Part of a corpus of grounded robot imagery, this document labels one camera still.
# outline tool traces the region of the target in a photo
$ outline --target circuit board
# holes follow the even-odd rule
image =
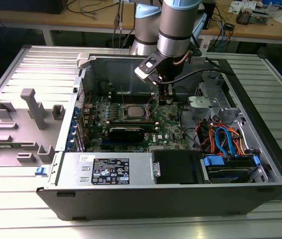
[[[105,97],[92,97],[85,106],[88,132],[87,152],[151,152],[155,149],[186,149],[186,141],[178,123],[177,103],[122,104]],[[142,142],[113,142],[108,131],[112,127],[144,129]]]

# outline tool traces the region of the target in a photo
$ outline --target motherboard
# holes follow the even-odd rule
[[[90,96],[84,106],[86,152],[151,152],[186,149],[177,103],[148,97]]]

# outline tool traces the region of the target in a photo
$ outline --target power supply label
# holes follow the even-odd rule
[[[130,183],[128,158],[95,158],[93,161],[92,184],[116,185]]]

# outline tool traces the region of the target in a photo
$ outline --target silver cylinder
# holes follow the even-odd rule
[[[145,45],[134,40],[130,55],[148,56],[157,50],[157,45]]]
[[[173,40],[159,34],[157,49],[167,57],[180,57],[188,51],[190,38],[186,40]]]
[[[187,10],[178,10],[163,3],[157,49],[168,57],[181,57],[188,51],[195,24],[197,5]]]
[[[190,36],[195,24],[198,6],[188,10],[177,10],[163,3],[160,31],[173,37]]]
[[[156,15],[135,19],[135,37],[144,42],[157,42],[159,33],[160,16]]]

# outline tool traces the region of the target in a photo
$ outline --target blue cable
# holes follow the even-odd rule
[[[221,26],[222,37],[221,37],[221,40],[220,40],[219,47],[218,47],[218,49],[217,49],[217,51],[216,51],[216,52],[218,52],[218,51],[220,50],[220,48],[222,47],[222,43],[223,43],[224,38],[225,38],[225,30],[224,30],[224,26],[221,24],[221,22],[220,22],[219,20],[214,19],[214,18],[212,18],[212,19],[213,19],[214,21],[218,22],[219,25]]]
[[[222,152],[225,154],[226,157],[228,156],[228,153],[226,152],[226,150],[223,149],[223,148],[221,147],[220,143],[219,143],[219,137],[218,137],[218,135],[219,135],[219,132],[220,132],[221,130],[224,130],[225,133],[226,133],[226,135],[227,135],[227,138],[228,138],[228,146],[229,146],[229,149],[230,149],[230,153],[231,153],[232,155],[237,155],[236,149],[235,149],[235,147],[232,145],[232,139],[231,139],[230,132],[229,132],[226,128],[224,128],[224,127],[219,127],[219,128],[216,130],[216,132],[215,132],[215,142],[216,142],[217,147],[219,148],[220,151],[222,151]]]

